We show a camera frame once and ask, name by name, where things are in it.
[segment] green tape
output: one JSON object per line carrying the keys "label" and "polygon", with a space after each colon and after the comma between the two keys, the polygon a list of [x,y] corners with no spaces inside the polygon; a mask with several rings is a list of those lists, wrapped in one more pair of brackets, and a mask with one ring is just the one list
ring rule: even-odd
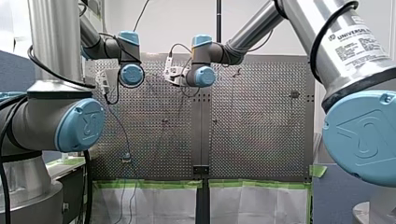
{"label": "green tape", "polygon": [[57,164],[60,164],[60,165],[76,165],[76,164],[79,164],[79,163],[84,162],[84,161],[85,161],[84,158],[76,157],[76,158],[72,158],[72,159],[66,159],[64,161],[60,161],[60,160],[51,161],[51,162],[47,163],[46,165],[57,165]]}
{"label": "green tape", "polygon": [[288,183],[262,180],[209,180],[210,188],[258,187],[267,189],[309,189],[308,183]]}
{"label": "green tape", "polygon": [[202,181],[152,181],[152,180],[99,180],[94,181],[98,189],[199,189]]}
{"label": "green tape", "polygon": [[327,166],[322,165],[310,165],[309,174],[313,177],[321,178],[327,171]]}

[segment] blue joint cap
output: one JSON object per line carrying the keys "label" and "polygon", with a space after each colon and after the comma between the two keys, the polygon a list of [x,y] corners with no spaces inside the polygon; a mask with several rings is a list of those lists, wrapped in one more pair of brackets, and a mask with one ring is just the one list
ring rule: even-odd
{"label": "blue joint cap", "polygon": [[24,91],[7,91],[7,92],[0,92],[0,102],[5,101],[8,98],[19,96],[25,94]]}
{"label": "blue joint cap", "polygon": [[209,87],[216,81],[215,71],[209,66],[203,66],[195,71],[195,85]]}
{"label": "blue joint cap", "polygon": [[129,42],[133,45],[139,46],[139,35],[133,31],[121,31],[119,33],[119,39]]}
{"label": "blue joint cap", "polygon": [[395,91],[360,91],[338,101],[323,126],[332,158],[366,182],[395,188],[395,111]]}
{"label": "blue joint cap", "polygon": [[101,136],[104,125],[102,105],[91,98],[80,100],[64,114],[58,125],[56,149],[64,153],[88,150]]}
{"label": "blue joint cap", "polygon": [[127,64],[121,69],[120,78],[125,85],[136,86],[143,81],[143,69],[134,63]]}
{"label": "blue joint cap", "polygon": [[212,36],[210,35],[196,35],[192,39],[192,47],[197,48],[205,44],[212,43]]}

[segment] label sticker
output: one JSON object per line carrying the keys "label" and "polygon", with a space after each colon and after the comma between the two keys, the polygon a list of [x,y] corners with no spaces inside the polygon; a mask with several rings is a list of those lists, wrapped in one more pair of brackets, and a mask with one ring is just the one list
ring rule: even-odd
{"label": "label sticker", "polygon": [[364,20],[360,16],[352,16],[352,20],[357,24],[364,24]]}
{"label": "label sticker", "polygon": [[332,48],[332,59],[339,60],[349,73],[356,72],[365,63],[389,59],[388,54],[365,25],[353,25],[335,33],[328,32],[323,46]]}

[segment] black pole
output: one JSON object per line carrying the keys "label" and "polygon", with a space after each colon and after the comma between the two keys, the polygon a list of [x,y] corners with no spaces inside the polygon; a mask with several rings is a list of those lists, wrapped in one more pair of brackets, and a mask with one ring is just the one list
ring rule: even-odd
{"label": "black pole", "polygon": [[217,27],[216,27],[217,42],[221,43],[221,0],[218,0],[217,9],[218,9],[218,12],[217,12]]}

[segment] pegboard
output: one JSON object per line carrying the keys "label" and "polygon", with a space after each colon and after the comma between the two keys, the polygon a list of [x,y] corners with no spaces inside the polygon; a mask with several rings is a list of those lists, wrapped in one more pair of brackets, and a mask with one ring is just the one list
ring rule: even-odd
{"label": "pegboard", "polygon": [[[184,65],[189,56],[175,58]],[[209,165],[209,178],[305,181],[314,120],[314,80],[305,57],[247,56],[238,66],[214,65],[216,84],[195,97],[163,80],[165,59],[142,54],[145,82],[120,87],[120,102],[111,106],[128,133],[131,162],[121,162],[129,152],[125,136],[106,110],[95,179],[193,179],[193,165],[200,162]],[[86,63],[91,77],[114,68],[114,60]],[[105,103],[99,91],[95,97]]]}
{"label": "pegboard", "polygon": [[[92,162],[95,179],[192,179],[191,99],[183,96],[180,88],[165,83],[161,77],[164,61],[148,56],[143,64],[145,82],[136,89],[120,86],[119,103],[107,107],[106,126]],[[114,68],[118,68],[114,60],[86,63],[87,76]],[[109,80],[111,101],[115,99],[116,76]],[[94,97],[106,104],[101,92]],[[127,153],[130,162],[121,162]]]}
{"label": "pegboard", "polygon": [[239,66],[217,69],[210,178],[306,181],[315,85],[306,58],[247,56]]}

